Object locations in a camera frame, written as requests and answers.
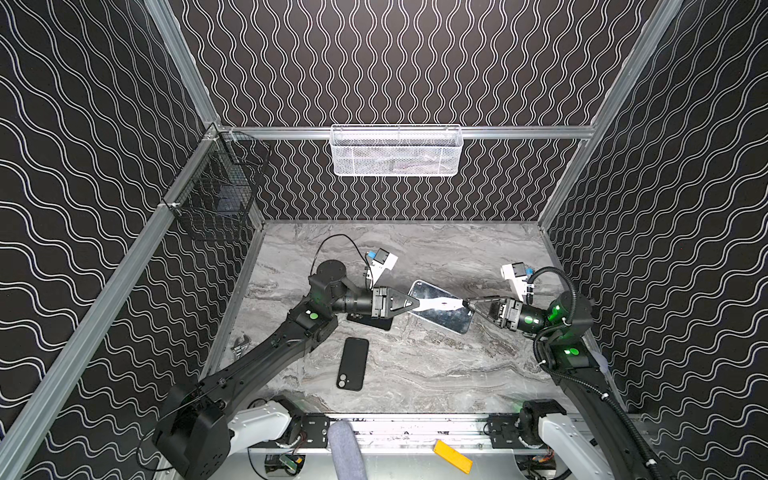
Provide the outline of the black phone case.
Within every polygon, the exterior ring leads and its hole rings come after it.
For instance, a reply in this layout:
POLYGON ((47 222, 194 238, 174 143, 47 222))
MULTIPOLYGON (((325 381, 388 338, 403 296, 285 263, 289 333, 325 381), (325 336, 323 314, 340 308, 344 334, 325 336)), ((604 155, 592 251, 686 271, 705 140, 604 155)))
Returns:
POLYGON ((368 352, 369 341, 367 339, 348 337, 345 340, 337 373, 337 388, 356 392, 362 390, 368 352))

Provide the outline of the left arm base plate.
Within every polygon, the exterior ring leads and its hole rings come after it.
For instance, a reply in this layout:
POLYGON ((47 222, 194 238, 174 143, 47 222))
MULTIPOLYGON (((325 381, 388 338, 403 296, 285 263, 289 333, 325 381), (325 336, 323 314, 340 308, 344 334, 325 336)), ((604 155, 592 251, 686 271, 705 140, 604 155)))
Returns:
POLYGON ((277 448, 301 450, 302 448, 325 449, 330 418, 321 413, 305 413, 293 417, 287 430, 277 440, 266 440, 252 445, 252 448, 277 448))

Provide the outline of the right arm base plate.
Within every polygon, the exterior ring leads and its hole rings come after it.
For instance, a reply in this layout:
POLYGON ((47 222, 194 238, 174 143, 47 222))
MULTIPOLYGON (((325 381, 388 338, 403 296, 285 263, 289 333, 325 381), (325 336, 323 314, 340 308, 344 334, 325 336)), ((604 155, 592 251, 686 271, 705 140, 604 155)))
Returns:
POLYGON ((545 419, 553 420, 555 413, 539 415, 523 411, 516 414, 492 414, 483 427, 494 450, 540 449, 548 444, 541 438, 539 427, 545 419))

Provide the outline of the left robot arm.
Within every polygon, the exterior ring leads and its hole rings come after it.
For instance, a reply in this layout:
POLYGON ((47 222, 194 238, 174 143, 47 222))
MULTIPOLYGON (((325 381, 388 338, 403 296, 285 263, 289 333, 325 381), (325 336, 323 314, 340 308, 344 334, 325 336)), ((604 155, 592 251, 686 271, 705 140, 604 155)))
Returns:
POLYGON ((308 277, 309 291, 264 341, 230 366, 196 383, 174 385, 160 410, 153 446, 184 479, 208 479, 237 450, 292 438, 299 412, 285 400, 242 410, 246 397, 308 355, 337 328, 341 314, 387 322, 419 307, 390 287, 363 288, 339 260, 326 260, 308 277))

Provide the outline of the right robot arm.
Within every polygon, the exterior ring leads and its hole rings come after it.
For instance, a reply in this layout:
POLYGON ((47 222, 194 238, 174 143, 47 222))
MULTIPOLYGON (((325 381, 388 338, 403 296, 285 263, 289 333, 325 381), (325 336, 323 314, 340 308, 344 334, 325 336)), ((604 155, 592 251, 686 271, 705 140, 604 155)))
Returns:
POLYGON ((463 306, 530 338, 537 365, 574 404, 592 435, 577 439, 567 431, 560 407, 532 400, 519 414, 521 441, 552 449, 579 479, 673 478, 614 394, 602 357, 590 351, 585 335, 593 325, 591 308, 574 282, 553 266, 508 264, 503 274, 512 295, 469 297, 463 306))

